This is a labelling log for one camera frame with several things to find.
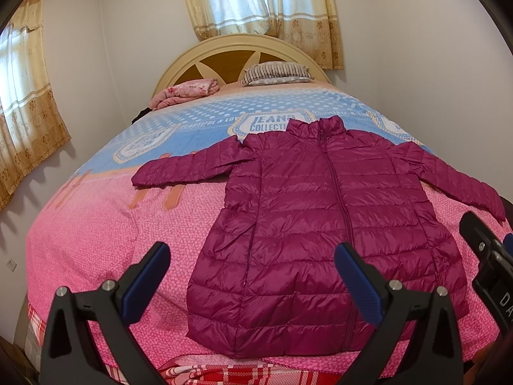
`quilted jacket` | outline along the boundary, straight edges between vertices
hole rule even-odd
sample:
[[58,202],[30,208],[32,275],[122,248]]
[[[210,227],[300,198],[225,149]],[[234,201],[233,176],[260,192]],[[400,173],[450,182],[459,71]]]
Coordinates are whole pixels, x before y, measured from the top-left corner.
[[[290,120],[285,132],[236,136],[196,154],[153,160],[137,187],[228,175],[225,207],[189,282],[189,333],[230,358],[329,355],[361,350],[373,333],[333,263],[350,242],[385,279],[409,289],[445,285],[458,317],[466,277],[449,231],[420,180],[505,220],[490,186],[413,142],[347,131],[335,116]],[[405,332],[403,339],[411,335]]]

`red plaid sheet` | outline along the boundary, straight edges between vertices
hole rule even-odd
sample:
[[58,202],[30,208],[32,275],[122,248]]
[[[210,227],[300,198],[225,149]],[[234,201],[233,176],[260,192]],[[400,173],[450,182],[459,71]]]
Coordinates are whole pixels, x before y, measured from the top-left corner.
[[[29,304],[29,320],[43,345],[46,323]],[[112,379],[128,385],[116,366],[105,365]],[[273,364],[260,365],[195,365],[173,366],[160,370],[170,385],[335,385],[339,375],[284,368]]]

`hand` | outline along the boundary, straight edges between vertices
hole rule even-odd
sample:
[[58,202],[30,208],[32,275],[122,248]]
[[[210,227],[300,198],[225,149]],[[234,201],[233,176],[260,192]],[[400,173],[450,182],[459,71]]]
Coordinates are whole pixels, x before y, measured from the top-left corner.
[[472,385],[474,383],[475,377],[492,351],[493,345],[495,345],[495,343],[490,343],[487,347],[479,350],[478,353],[475,354],[472,359],[474,366],[465,374],[464,385]]

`bed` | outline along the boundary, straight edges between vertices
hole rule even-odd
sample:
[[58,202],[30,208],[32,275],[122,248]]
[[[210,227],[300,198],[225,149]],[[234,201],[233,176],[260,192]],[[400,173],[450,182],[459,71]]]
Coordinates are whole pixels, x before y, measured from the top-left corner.
[[[310,69],[312,83],[242,88],[249,66],[271,60],[296,61]],[[223,181],[137,191],[131,177],[148,160],[206,148],[230,135],[285,130],[290,118],[312,122],[339,115],[348,129],[379,134],[395,144],[420,141],[385,116],[329,83],[305,53],[280,40],[256,35],[229,35],[206,40],[177,59],[157,83],[154,94],[177,83],[216,78],[219,93],[176,107],[151,112],[116,136],[57,191],[27,235],[27,282],[31,328],[44,339],[55,290],[96,289],[119,279],[140,261],[155,241],[172,253],[166,274],[143,319],[132,332],[152,363],[172,384],[267,383],[332,384],[356,357],[282,357],[233,361],[185,337],[187,282],[203,242],[223,207]],[[458,234],[458,221],[476,212],[499,238],[511,232],[481,210],[450,200],[425,185],[437,218],[455,237],[469,285],[477,272],[474,255]],[[497,335],[491,316],[471,289],[470,314],[460,320],[465,358]],[[111,376],[124,377],[99,328],[91,329]],[[398,345],[384,375],[393,375],[406,343]]]

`pink floral folded quilt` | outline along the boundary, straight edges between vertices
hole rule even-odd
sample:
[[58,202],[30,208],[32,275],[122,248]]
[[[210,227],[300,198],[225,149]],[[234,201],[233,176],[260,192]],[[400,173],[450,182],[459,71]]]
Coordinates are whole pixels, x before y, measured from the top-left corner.
[[161,110],[165,107],[213,95],[217,91],[219,91],[217,79],[195,79],[161,91],[153,97],[149,107],[151,110]]

